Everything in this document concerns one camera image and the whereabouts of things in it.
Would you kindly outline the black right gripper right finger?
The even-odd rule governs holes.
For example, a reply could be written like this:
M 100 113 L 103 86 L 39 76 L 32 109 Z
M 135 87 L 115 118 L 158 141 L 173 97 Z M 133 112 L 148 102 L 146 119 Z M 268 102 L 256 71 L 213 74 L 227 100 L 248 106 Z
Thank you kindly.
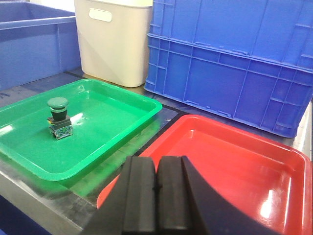
M 225 200 L 186 157 L 158 164 L 158 229 L 161 235 L 275 235 Z

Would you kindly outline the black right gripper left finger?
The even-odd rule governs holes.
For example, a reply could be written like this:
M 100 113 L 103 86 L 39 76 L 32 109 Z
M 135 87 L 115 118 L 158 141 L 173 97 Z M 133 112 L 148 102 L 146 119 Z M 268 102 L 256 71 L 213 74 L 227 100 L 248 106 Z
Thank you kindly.
M 114 187 L 83 229 L 83 234 L 156 234 L 155 184 L 152 159 L 128 157 Z

